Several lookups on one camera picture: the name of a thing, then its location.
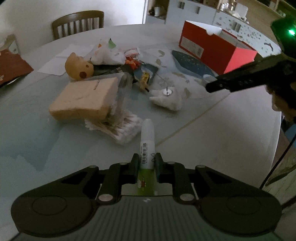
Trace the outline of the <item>white paper sheet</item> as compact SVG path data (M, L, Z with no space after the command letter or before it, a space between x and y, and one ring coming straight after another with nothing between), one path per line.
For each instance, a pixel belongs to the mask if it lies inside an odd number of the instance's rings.
M85 57L87 54L91 52L93 47L93 45L70 44L61 53L57 54L54 58L52 58L49 62L42 66L38 70L38 72L49 75L61 76L66 72L64 65L71 53L75 53L78 56Z

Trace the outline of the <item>orange red plush keychain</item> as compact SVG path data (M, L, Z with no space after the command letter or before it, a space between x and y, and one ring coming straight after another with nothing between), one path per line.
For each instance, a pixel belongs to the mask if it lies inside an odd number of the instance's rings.
M125 65L129 66L132 70L137 70L140 68L141 63L133 57L126 57Z

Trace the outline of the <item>yellow plush toy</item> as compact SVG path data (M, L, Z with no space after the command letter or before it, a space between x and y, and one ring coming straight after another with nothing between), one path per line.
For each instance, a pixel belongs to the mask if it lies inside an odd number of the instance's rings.
M73 81L82 81L93 76L93 64L83 57L71 53L65 62L65 70Z

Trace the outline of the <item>red paper bag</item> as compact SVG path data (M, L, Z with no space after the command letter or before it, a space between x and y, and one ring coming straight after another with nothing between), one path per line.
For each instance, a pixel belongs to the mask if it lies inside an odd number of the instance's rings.
M0 58L1 87L34 71L19 54L14 54L8 49L1 51Z

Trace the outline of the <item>white glue stick tube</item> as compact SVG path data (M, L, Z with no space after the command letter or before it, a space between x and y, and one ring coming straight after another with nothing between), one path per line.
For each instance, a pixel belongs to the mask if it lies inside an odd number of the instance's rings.
M140 164L138 173L138 195L154 196L154 124L151 119L142 123L140 141Z

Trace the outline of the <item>dark wooden slatted chair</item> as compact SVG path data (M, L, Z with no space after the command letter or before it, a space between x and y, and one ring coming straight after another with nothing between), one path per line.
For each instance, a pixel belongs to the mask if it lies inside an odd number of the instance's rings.
M104 27L104 12L80 11L62 16L51 24L54 40Z

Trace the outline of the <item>white cloth with ring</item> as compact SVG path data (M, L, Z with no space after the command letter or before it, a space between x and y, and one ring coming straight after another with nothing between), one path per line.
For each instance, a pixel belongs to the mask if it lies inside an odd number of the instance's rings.
M167 87L162 90L151 90L149 100L160 107L171 111L179 111L182 108L182 96L175 87Z

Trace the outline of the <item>red cardboard shoe box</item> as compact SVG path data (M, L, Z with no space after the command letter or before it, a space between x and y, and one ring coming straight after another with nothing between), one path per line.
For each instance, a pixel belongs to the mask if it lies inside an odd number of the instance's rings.
M185 21L179 47L218 75L254 61L257 51L221 27Z

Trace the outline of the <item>cotton swab pack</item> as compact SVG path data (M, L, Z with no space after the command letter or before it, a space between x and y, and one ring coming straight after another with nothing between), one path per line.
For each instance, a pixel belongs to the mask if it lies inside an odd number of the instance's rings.
M119 123L93 123L85 120L85 127L90 131L101 131L113 138L116 143L126 145L140 133L142 123L143 119L130 111L126 111Z

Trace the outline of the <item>white wall cabinet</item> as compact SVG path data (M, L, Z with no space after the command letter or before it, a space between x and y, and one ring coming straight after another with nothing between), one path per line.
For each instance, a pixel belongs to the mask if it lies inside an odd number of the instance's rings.
M270 28L280 15L259 1L237 1L247 7L246 20L233 11L219 9L222 1L145 1L143 24L170 24L182 28L194 21L220 27L250 45L262 57L277 55L281 48Z

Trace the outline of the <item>small yellow toy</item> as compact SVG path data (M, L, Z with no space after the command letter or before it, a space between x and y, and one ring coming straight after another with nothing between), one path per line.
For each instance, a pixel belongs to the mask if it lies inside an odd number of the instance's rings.
M148 87L149 87L149 79L150 79L149 73L148 72L143 72L142 76L140 78L140 81L139 81L139 88L140 88L141 91L145 90L145 91L149 92L149 89L148 89Z

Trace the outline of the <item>white plastic bag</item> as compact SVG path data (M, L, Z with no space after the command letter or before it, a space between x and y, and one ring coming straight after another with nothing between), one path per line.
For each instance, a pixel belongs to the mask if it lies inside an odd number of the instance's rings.
M90 62L93 65L124 65L125 54L119 51L111 38L101 40L91 52Z

